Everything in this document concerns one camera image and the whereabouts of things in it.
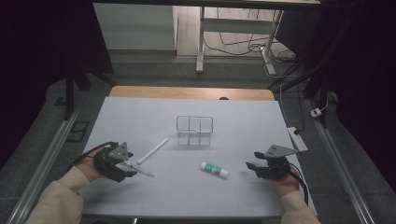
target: wire basket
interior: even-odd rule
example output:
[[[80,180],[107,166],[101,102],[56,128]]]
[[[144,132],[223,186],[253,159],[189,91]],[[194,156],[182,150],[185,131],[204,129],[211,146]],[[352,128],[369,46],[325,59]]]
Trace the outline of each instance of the wire basket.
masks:
[[[213,133],[211,117],[177,117],[177,141],[185,146],[209,146]]]

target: sleeve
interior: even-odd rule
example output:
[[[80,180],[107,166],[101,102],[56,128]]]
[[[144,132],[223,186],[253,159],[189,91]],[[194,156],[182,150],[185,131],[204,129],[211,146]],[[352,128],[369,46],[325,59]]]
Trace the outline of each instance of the sleeve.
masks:
[[[288,193],[280,198],[285,208],[282,224],[312,224],[320,223],[314,209],[308,207],[300,191]]]
[[[60,180],[44,189],[26,223],[79,223],[83,201],[78,190],[89,184],[88,178],[72,167]]]

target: wooden floor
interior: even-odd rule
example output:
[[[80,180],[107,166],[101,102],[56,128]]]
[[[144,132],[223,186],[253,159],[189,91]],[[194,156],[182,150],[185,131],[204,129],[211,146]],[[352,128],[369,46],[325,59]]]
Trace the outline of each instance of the wooden floor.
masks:
[[[199,40],[200,27],[200,8],[199,7],[176,7],[178,27],[177,27],[177,55],[178,56],[196,56]],[[248,8],[225,8],[225,7],[207,7],[205,9],[206,18],[225,18],[225,19],[239,19],[239,20],[261,20],[271,21],[273,19],[273,10],[263,9],[248,9]],[[205,33],[205,42],[212,48],[205,46],[205,56],[233,56],[213,49],[222,49],[234,54],[241,54],[248,52],[248,42],[225,45],[224,43],[234,43],[240,41],[249,41],[252,34],[230,34],[230,33]],[[253,35],[252,40],[265,38],[268,35]],[[265,44],[266,39],[251,41],[250,44]],[[280,43],[275,43],[272,50],[275,55],[280,51],[286,50]],[[261,57],[259,52],[249,52],[244,55],[237,55],[239,57]],[[292,56],[292,52],[282,53],[282,56]]]

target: white wall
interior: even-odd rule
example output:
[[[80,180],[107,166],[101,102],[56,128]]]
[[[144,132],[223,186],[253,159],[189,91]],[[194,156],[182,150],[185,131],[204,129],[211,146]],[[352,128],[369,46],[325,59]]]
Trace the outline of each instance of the white wall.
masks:
[[[174,7],[93,4],[107,49],[176,49]]]

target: white plug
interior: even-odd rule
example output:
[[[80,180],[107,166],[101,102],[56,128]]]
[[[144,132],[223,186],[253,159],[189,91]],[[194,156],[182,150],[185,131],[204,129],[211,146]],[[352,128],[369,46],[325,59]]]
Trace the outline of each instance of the white plug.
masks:
[[[311,110],[311,115],[314,118],[317,118],[321,115],[321,111],[319,110],[319,108],[313,109]]]

